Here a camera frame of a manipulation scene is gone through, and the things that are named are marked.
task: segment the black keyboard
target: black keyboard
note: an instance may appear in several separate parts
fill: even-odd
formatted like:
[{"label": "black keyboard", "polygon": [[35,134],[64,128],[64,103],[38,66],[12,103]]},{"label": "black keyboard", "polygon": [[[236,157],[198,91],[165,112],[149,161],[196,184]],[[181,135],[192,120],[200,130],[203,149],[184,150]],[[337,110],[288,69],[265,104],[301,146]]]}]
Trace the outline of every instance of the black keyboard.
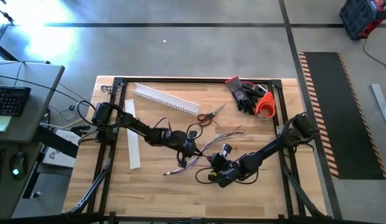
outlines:
[{"label": "black keyboard", "polygon": [[0,86],[0,116],[20,116],[31,89],[18,86]]}]

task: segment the gray floor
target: gray floor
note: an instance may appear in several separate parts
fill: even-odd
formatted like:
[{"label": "gray floor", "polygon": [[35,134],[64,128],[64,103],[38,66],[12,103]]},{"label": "gray floor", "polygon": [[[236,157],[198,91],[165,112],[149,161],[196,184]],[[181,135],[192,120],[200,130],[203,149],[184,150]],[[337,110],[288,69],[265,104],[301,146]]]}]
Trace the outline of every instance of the gray floor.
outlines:
[{"label": "gray floor", "polygon": [[[340,0],[285,0],[291,23],[338,23]],[[46,22],[239,22],[282,23],[275,0],[47,1]],[[28,21],[28,14],[16,17]],[[386,72],[344,29],[293,29],[298,51],[340,52],[386,168],[386,125],[371,83],[386,95]],[[19,60],[64,65],[61,83],[89,99],[97,75],[296,78],[284,28],[258,27],[10,27],[0,44]],[[367,50],[386,63],[386,28],[370,36]],[[55,94],[59,110],[73,102]],[[67,124],[57,118],[55,124]],[[61,212],[68,178],[44,175],[42,198],[21,200],[14,216]],[[386,223],[386,180],[335,180],[345,219]],[[34,208],[25,213],[26,208]]]}]

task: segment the wooden tabletop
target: wooden tabletop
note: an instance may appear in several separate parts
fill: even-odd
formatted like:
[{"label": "wooden tabletop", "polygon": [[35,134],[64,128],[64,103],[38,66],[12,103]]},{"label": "wooden tabletop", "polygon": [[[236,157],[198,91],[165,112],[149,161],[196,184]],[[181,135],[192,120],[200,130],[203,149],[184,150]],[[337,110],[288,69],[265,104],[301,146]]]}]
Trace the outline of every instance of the wooden tabletop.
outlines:
[{"label": "wooden tabletop", "polygon": [[[101,92],[100,86],[111,85],[113,79],[114,77],[109,76],[97,77],[92,96],[94,105],[109,101],[110,97]],[[295,79],[281,79],[281,81],[288,117],[292,118],[303,112],[297,81]],[[242,154],[261,149],[275,138],[273,121],[261,120],[239,112],[229,90],[223,84],[146,82],[142,84],[197,103],[200,105],[200,113],[209,113],[226,104],[214,119],[219,126],[212,123],[205,127],[203,135],[196,139],[198,148],[219,134],[233,131],[240,125],[239,131],[244,131],[247,135],[220,142],[208,149],[205,152],[207,155],[220,152],[222,144],[227,142],[233,147],[228,155],[228,158],[233,160]],[[134,95],[132,92],[134,88],[134,83],[128,83],[125,99],[134,99],[136,117],[142,122],[153,127],[166,116],[171,120],[173,130],[182,131],[185,131],[191,123],[197,122],[196,117],[191,114]],[[163,122],[159,127],[167,127],[167,123]],[[63,210],[74,207],[91,186],[98,149],[99,144],[95,142],[84,142],[80,146]],[[254,184],[233,183],[221,189],[217,184],[203,185],[196,182],[196,171],[209,166],[203,158],[190,170],[163,176],[163,173],[177,168],[176,151],[165,147],[152,147],[145,143],[142,137],[139,137],[139,151],[141,168],[130,170],[126,130],[120,129],[106,214],[116,212],[118,216],[203,218],[277,218],[279,214],[287,214],[277,154],[263,162],[258,181]],[[300,146],[296,160],[303,189],[317,208],[326,213],[312,149]],[[206,181],[206,177],[205,172],[199,175],[203,181]],[[98,190],[96,197],[96,211],[100,195],[101,189]],[[292,196],[294,211],[297,213],[295,194]]]}]

